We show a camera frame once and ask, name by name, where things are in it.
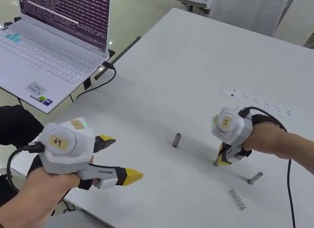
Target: metal spring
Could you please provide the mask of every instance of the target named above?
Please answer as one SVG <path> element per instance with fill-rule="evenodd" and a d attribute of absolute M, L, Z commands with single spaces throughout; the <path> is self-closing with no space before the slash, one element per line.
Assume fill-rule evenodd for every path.
<path fill-rule="evenodd" d="M 231 197 L 235 201 L 235 203 L 238 206 L 238 208 L 241 211 L 243 211 L 246 208 L 246 206 L 245 206 L 245 203 L 243 203 L 242 199 L 237 194 L 237 192 L 234 189 L 232 189 L 232 190 L 229 191 L 229 194 L 231 195 Z"/>

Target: human hand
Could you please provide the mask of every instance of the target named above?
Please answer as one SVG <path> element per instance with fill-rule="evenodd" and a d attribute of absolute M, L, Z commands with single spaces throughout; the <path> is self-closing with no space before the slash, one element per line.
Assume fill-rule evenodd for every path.
<path fill-rule="evenodd" d="M 286 134 L 287 132 L 273 123 L 260 123 L 253 127 L 253 132 L 243 144 L 243 148 L 245 150 L 254 149 L 261 153 L 276 154 L 280 158 L 289 159 L 285 155 L 281 143 Z"/>
<path fill-rule="evenodd" d="M 19 199 L 33 210 L 32 227 L 42 227 L 67 191 L 79 183 L 76 173 L 49 174 L 43 167 L 32 171 L 18 193 Z"/>

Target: white laptop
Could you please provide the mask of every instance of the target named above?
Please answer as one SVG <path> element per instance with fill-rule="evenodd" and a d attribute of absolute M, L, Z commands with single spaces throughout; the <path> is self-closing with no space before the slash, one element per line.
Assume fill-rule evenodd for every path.
<path fill-rule="evenodd" d="M 109 58 L 110 0 L 19 0 L 0 30 L 0 88 L 48 114 Z"/>

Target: laptop screen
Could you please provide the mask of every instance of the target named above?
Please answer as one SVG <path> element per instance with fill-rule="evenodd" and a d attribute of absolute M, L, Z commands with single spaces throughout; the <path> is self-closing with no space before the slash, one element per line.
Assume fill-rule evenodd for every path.
<path fill-rule="evenodd" d="M 20 0 L 21 12 L 104 51 L 110 0 Z"/>

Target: metal screw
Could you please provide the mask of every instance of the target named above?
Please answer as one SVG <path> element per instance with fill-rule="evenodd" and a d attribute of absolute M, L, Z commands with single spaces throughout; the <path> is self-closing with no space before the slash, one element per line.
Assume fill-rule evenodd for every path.
<path fill-rule="evenodd" d="M 248 179 L 247 183 L 249 185 L 254 185 L 254 183 L 263 176 L 262 172 L 257 173 L 252 179 Z"/>
<path fill-rule="evenodd" d="M 179 145 L 180 140 L 181 140 L 181 134 L 178 133 L 178 134 L 176 135 L 176 137 L 175 137 L 175 140 L 174 140 L 173 143 L 172 143 L 172 146 L 173 146 L 174 148 L 177 148 L 178 145 Z"/>

